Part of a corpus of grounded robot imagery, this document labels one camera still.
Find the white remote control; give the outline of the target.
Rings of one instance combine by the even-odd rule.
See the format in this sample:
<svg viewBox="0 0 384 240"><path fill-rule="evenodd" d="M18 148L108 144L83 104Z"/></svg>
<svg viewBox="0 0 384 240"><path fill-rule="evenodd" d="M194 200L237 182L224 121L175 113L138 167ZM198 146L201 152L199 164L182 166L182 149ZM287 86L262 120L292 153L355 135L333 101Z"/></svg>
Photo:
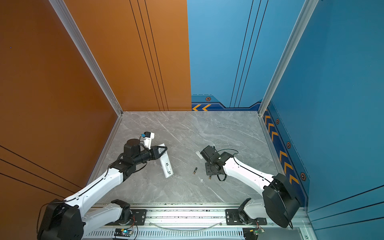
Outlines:
<svg viewBox="0 0 384 240"><path fill-rule="evenodd" d="M174 174L174 171L173 171L173 168L172 168L172 165L171 165L169 156L168 156L168 150L167 150L167 152L160 158L160 162L161 162L162 169L163 169L163 172L164 172L165 177L166 177L166 178L171 177L171 176Z"/></svg>

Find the white battery cover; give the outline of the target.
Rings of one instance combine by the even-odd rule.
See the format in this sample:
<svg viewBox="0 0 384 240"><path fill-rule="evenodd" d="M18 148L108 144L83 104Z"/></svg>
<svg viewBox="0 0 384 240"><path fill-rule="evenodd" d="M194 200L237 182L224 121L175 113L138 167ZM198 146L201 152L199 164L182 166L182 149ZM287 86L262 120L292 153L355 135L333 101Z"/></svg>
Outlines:
<svg viewBox="0 0 384 240"><path fill-rule="evenodd" d="M203 156L198 151L196 151L196 154L200 159L203 159Z"/></svg>

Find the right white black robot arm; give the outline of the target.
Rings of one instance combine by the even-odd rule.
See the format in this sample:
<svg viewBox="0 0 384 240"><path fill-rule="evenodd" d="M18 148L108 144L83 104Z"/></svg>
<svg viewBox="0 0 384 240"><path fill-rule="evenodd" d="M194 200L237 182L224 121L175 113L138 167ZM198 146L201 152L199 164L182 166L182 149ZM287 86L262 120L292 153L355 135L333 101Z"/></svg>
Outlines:
<svg viewBox="0 0 384 240"><path fill-rule="evenodd" d="M233 177L246 184L263 197L262 201L247 198L237 209L239 222L244 225L255 225L257 218L268 216L282 228L293 227L292 219L301 207L297 191L287 177L258 171L226 150L216 150L213 146L205 147L200 155L206 161L206 174L217 176L224 182Z"/></svg>

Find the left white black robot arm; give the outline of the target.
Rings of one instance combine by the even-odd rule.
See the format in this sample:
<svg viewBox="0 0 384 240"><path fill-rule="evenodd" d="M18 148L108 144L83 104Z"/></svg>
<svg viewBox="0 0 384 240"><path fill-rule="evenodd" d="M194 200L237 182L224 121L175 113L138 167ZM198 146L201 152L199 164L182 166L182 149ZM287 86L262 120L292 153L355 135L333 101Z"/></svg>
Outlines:
<svg viewBox="0 0 384 240"><path fill-rule="evenodd" d="M120 225L135 222L131 205L122 200L113 200L102 209L89 210L104 195L136 173L137 165L153 160L167 159L166 146L152 146L150 141L130 139L124 152L111 163L107 170L92 183L65 198L53 200L42 217L37 230L39 240L81 240L83 236L109 223Z"/></svg>

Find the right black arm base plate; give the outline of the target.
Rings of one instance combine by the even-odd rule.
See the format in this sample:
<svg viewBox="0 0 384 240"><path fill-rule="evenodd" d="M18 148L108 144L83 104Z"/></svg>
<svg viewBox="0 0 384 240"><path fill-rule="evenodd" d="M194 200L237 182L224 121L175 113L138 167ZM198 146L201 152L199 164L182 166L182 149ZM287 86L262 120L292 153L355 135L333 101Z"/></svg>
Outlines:
<svg viewBox="0 0 384 240"><path fill-rule="evenodd" d="M225 214L226 214L226 223L229 226L235 226L235 225L266 226L268 224L266 218L251 219L246 215L244 211L239 211L238 209L226 209Z"/></svg>

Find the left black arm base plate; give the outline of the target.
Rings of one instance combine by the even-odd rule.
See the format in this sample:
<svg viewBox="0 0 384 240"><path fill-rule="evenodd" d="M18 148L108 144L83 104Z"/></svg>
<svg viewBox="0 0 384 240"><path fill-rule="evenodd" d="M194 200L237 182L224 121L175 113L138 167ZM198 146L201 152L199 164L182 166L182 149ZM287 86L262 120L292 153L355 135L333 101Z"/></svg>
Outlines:
<svg viewBox="0 0 384 240"><path fill-rule="evenodd" d="M123 211L120 218L108 223L107 226L143 226L146 221L147 210L145 209L131 209L128 212Z"/></svg>

